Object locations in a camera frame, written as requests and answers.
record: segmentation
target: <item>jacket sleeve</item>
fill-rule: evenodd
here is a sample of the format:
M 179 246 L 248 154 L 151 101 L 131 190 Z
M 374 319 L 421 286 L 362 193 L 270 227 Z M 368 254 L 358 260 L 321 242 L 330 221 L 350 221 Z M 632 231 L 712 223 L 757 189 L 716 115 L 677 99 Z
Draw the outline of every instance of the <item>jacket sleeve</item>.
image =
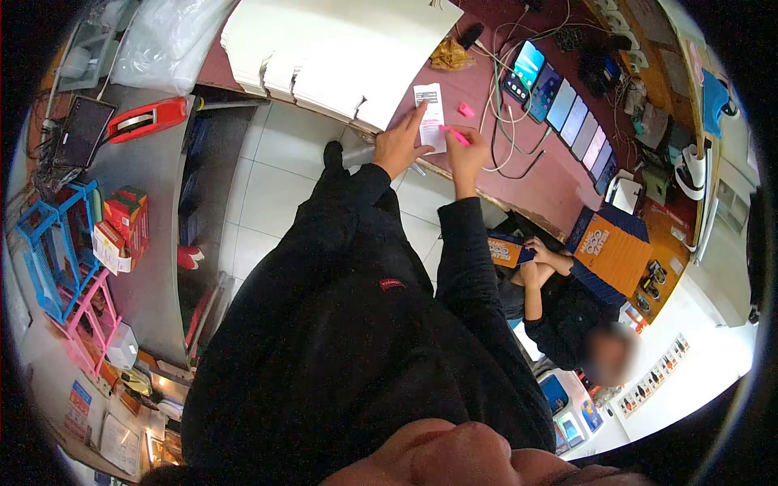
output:
M 478 198 L 438 209 L 443 253 L 436 298 L 486 348 L 517 390 L 534 385 L 503 313 Z
M 546 312 L 540 319 L 524 320 L 524 331 L 538 345 L 538 350 L 559 368 L 572 371 L 578 368 L 578 362 L 567 343 L 559 336 L 548 321 Z
M 366 164 L 353 176 L 317 190 L 298 207 L 292 227 L 241 286 L 225 325 L 256 330 L 258 323 L 281 322 L 296 302 L 342 267 L 361 214 L 390 182 L 383 169 Z

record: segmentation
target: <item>black shoe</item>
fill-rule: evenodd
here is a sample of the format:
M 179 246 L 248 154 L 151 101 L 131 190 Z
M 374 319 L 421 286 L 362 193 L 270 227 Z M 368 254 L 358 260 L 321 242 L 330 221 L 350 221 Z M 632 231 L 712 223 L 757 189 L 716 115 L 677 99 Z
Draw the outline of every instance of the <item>black shoe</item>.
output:
M 327 142 L 324 147 L 324 168 L 343 169 L 343 145 L 337 140 Z

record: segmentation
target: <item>pink highlighter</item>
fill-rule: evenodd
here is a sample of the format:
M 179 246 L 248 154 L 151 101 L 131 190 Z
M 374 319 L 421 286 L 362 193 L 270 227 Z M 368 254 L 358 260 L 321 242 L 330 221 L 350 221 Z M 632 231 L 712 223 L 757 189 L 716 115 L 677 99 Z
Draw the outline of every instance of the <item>pink highlighter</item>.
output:
M 463 134 L 459 133 L 458 131 L 454 130 L 452 127 L 447 127 L 446 125 L 440 125 L 440 130 L 448 130 L 451 132 L 451 134 L 465 147 L 470 146 L 470 142 L 464 137 Z

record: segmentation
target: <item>red logo patch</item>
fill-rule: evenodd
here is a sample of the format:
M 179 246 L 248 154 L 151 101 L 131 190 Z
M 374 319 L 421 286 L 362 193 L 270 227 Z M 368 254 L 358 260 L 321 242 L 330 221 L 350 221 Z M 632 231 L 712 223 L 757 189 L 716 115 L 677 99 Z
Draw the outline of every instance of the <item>red logo patch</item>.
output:
M 385 278 L 384 280 L 379 281 L 378 285 L 381 286 L 381 290 L 383 290 L 384 292 L 386 292 L 389 288 L 392 287 L 405 288 L 405 284 L 397 280 L 396 278 Z

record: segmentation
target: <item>black jacket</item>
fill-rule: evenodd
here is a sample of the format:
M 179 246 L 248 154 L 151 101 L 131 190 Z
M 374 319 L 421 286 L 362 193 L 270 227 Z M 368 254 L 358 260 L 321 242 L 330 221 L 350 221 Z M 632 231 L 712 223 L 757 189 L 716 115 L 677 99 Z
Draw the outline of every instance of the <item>black jacket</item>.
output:
M 478 199 L 439 210 L 433 299 L 399 219 L 374 206 L 389 183 L 370 164 L 317 189 L 251 272 L 187 396 L 195 469 L 315 483 L 420 418 L 482 421 L 513 448 L 554 450 L 499 304 Z

